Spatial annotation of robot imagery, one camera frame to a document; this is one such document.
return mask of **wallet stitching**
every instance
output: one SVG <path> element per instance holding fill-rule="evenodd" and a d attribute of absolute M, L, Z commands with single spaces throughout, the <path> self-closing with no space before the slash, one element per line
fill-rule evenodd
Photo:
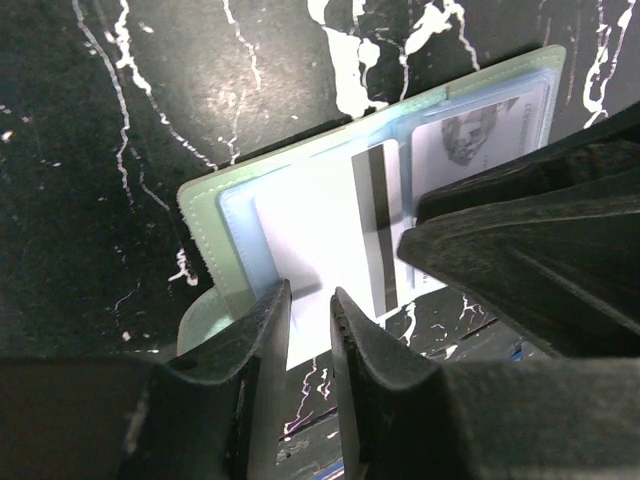
<path fill-rule="evenodd" d="M 472 89 L 474 87 L 477 87 L 478 85 L 482 85 L 484 83 L 488 83 L 488 82 L 490 82 L 491 80 L 493 80 L 493 79 L 495 79 L 497 77 L 504 76 L 505 74 L 508 74 L 508 73 L 516 71 L 516 70 L 522 70 L 523 68 L 525 68 L 525 67 L 527 67 L 529 65 L 532 65 L 534 63 L 539 63 L 539 62 L 547 60 L 549 58 L 555 59 L 556 60 L 556 66 L 557 66 L 557 64 L 558 64 L 558 62 L 560 60 L 560 56 L 558 54 L 545 55 L 544 57 L 539 57 L 539 58 L 536 58 L 535 60 L 531 60 L 531 61 L 529 61 L 527 63 L 523 63 L 523 64 L 518 65 L 516 67 L 510 68 L 509 70 L 503 70 L 503 71 L 501 71 L 499 73 L 496 73 L 495 75 L 487 77 L 487 78 L 485 78 L 483 80 L 480 80 L 478 82 L 471 83 L 471 84 L 467 85 L 466 87 L 460 88 L 458 90 L 450 90 L 450 93 L 451 92 L 453 92 L 453 93 L 465 92 L 465 91 L 470 90 L 470 89 Z M 209 245 L 209 242 L 207 241 L 206 235 L 204 234 L 204 231 L 202 229 L 202 225 L 200 224 L 199 215 L 193 210 L 193 204 L 200 197 L 218 193 L 220 190 L 222 190 L 222 189 L 224 189 L 226 187 L 229 187 L 229 186 L 232 186 L 232 185 L 237 185 L 238 183 L 243 182 L 245 180 L 252 180 L 254 178 L 257 178 L 260 175 L 263 175 L 264 173 L 273 172 L 273 170 L 274 170 L 273 167 L 265 167 L 265 168 L 261 168 L 261 169 L 256 169 L 256 171 L 254 171 L 252 174 L 240 176 L 240 177 L 235 178 L 233 180 L 229 180 L 226 183 L 220 184 L 220 185 L 218 185 L 216 187 L 211 187 L 208 190 L 199 193 L 198 195 L 193 197 L 191 200 L 189 200 L 189 212 L 191 213 L 191 216 L 193 217 L 193 219 L 195 221 L 195 224 L 196 224 L 196 226 L 198 228 L 198 231 L 200 233 L 200 238 L 202 239 L 202 243 L 203 243 L 203 245 L 205 247 L 205 250 L 206 250 L 207 254 L 209 255 L 209 258 L 211 259 L 212 267 L 215 270 L 214 273 L 217 274 L 215 276 L 218 277 L 219 280 L 220 280 L 219 288 L 222 288 L 223 294 L 231 293 L 230 289 L 229 289 L 229 285 L 228 285 L 228 283 L 227 283 L 227 281 L 225 279 L 225 276 L 220 271 L 220 267 L 218 266 L 218 262 L 216 261 L 216 259 L 213 256 L 213 252 L 211 250 L 211 246 Z M 233 299 L 233 297 L 224 297 L 224 298 L 225 298 L 226 301 L 228 301 L 234 307 L 236 307 L 236 308 L 238 307 L 238 305 L 235 302 L 235 300 Z"/>

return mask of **black marble surface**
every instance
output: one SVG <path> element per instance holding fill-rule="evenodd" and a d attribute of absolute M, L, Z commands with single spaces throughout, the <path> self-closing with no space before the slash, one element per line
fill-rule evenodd
<path fill-rule="evenodd" d="M 3 2 L 0 352 L 170 355 L 212 285 L 182 183 L 550 43 L 561 138 L 639 99 L 639 18 L 635 0 Z"/>

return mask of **open wallet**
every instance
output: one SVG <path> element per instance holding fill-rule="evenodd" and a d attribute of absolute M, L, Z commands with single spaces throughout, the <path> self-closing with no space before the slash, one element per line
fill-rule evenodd
<path fill-rule="evenodd" d="M 344 478 L 640 478 L 639 215 L 640 105 L 422 196 L 399 257 L 573 358 L 434 362 L 337 288 Z M 3 360 L 0 477 L 277 479 L 293 301 L 167 365 Z"/>

